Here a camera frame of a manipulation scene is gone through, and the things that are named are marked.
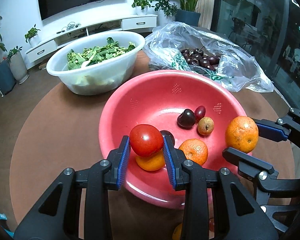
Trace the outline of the yellow-brown small pear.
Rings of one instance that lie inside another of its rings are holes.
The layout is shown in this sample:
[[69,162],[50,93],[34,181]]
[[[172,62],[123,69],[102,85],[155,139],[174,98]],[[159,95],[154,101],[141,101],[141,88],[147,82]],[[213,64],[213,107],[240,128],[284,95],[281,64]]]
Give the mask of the yellow-brown small pear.
[[208,136],[213,132],[214,127],[215,127],[214,121],[210,117],[206,116],[199,120],[197,131],[199,134],[203,136]]

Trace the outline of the white plastic vegetable bowl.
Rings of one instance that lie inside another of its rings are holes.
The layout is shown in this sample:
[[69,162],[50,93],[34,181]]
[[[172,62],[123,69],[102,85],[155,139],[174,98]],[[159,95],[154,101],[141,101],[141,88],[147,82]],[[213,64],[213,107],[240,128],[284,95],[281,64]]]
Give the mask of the white plastic vegetable bowl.
[[145,38],[131,31],[94,34],[57,51],[46,70],[75,94],[102,94],[130,78],[137,53],[144,45]]

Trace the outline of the small plant on cabinet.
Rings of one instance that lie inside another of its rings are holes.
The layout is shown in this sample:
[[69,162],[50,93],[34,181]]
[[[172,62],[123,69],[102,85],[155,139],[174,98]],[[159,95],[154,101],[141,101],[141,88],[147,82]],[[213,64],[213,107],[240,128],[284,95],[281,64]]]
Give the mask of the small plant on cabinet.
[[31,47],[35,47],[40,43],[40,37],[38,35],[38,32],[40,29],[36,28],[36,24],[24,35],[25,36],[25,42],[29,43]]
[[151,6],[149,0],[134,0],[132,8],[135,9],[137,15],[146,15],[148,8]]

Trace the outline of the dark cherries in bag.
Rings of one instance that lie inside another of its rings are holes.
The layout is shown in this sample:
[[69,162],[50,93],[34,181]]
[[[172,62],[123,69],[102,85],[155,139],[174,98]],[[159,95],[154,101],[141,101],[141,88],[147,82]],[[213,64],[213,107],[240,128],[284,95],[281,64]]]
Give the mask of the dark cherries in bag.
[[188,65],[199,66],[214,72],[218,69],[221,56],[208,54],[204,46],[194,49],[184,48],[180,52]]

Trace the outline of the mandarin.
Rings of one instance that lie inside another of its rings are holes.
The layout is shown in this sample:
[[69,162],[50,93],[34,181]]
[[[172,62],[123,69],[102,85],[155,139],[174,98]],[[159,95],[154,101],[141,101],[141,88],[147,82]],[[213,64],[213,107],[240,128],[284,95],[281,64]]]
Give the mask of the mandarin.
[[258,127],[248,116],[235,117],[225,132],[226,146],[244,153],[250,153],[256,147],[258,138]]
[[199,165],[206,163],[208,158],[208,148],[205,142],[199,139],[187,139],[180,146],[179,150],[183,151],[186,159],[194,161]]

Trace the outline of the dark plum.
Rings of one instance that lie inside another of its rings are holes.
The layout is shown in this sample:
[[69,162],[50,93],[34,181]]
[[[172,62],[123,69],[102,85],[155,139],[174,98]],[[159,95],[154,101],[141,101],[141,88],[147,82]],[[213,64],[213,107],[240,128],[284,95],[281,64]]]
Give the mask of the dark plum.
[[177,124],[185,129],[190,129],[196,123],[196,117],[192,110],[185,109],[183,113],[181,113],[177,117]]
[[173,145],[175,145],[175,138],[174,138],[173,134],[170,131],[168,131],[168,130],[161,130],[160,133],[162,134],[163,137],[170,138],[170,140],[172,141]]

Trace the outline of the plant in white ribbed pot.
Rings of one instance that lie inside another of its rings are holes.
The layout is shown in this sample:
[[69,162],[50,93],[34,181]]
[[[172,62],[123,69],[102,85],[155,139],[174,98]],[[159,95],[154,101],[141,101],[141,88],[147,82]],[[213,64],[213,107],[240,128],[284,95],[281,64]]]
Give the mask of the plant in white ribbed pot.
[[11,49],[7,55],[10,70],[14,78],[20,85],[29,78],[25,62],[21,55],[22,48],[23,47],[16,46],[13,49]]

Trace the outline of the clear plastic cherry bag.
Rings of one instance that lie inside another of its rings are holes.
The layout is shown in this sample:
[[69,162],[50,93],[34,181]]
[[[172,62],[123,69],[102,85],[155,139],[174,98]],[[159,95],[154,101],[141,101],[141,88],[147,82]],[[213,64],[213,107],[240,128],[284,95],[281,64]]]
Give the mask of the clear plastic cherry bag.
[[223,36],[181,22],[153,29],[143,51],[152,70],[183,70],[200,74],[230,92],[246,88],[271,93],[274,85],[255,57]]

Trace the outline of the white tv cabinet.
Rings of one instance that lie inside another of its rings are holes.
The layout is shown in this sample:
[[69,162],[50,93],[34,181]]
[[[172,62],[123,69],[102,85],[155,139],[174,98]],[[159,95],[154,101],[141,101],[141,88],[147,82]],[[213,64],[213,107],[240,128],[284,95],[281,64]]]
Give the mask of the white tv cabinet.
[[79,27],[61,31],[50,38],[40,41],[37,45],[26,51],[26,56],[30,63],[37,62],[74,40],[104,31],[131,30],[144,32],[147,29],[151,30],[157,26],[157,17],[155,14],[130,15],[80,25]]

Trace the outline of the large smooth orange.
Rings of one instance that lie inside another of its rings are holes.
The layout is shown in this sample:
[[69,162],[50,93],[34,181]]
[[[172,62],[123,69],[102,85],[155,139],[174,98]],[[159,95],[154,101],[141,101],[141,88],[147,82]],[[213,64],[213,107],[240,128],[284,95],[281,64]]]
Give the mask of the large smooth orange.
[[137,155],[135,159],[140,168],[149,172],[157,171],[165,166],[165,159],[162,150],[151,157],[140,157]]

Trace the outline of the green leafy vegetables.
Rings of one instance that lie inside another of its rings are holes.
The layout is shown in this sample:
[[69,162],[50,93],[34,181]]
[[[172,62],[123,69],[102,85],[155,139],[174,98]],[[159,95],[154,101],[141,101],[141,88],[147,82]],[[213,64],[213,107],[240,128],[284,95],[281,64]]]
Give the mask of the green leafy vegetables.
[[128,42],[127,47],[122,47],[118,41],[114,41],[112,37],[108,37],[107,44],[102,47],[84,48],[81,53],[71,49],[67,54],[67,68],[68,70],[85,68],[121,56],[135,48],[136,46],[133,42]]

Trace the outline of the blue plastic stool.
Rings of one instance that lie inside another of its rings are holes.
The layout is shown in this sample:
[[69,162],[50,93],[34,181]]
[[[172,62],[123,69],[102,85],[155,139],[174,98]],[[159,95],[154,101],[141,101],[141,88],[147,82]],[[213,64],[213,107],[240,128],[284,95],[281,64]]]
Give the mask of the blue plastic stool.
[[0,213],[0,225],[4,228],[4,230],[13,238],[14,233],[10,231],[7,225],[7,217],[4,213]]

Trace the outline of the small smooth orange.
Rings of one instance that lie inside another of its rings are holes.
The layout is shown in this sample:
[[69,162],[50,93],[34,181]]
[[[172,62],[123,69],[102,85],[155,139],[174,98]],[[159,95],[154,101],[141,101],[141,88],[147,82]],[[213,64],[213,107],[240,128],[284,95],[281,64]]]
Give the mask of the small smooth orange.
[[180,240],[182,225],[183,224],[181,223],[174,229],[172,233],[172,240]]

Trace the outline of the small plant on cabinet left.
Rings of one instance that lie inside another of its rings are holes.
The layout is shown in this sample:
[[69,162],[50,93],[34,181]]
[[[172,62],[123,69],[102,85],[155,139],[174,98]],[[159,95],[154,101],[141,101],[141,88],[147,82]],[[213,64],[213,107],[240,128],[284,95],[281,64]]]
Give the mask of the small plant on cabinet left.
[[31,47],[35,47],[40,43],[40,37],[38,35],[38,32],[40,29],[36,28],[36,24],[24,35],[25,36],[25,42],[29,43]]

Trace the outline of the small plant on cabinet right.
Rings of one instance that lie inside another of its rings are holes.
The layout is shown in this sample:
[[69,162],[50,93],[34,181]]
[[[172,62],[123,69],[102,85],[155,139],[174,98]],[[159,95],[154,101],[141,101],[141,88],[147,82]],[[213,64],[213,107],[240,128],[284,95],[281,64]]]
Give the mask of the small plant on cabinet right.
[[148,8],[151,6],[149,0],[134,0],[132,8],[135,9],[137,15],[146,15]]

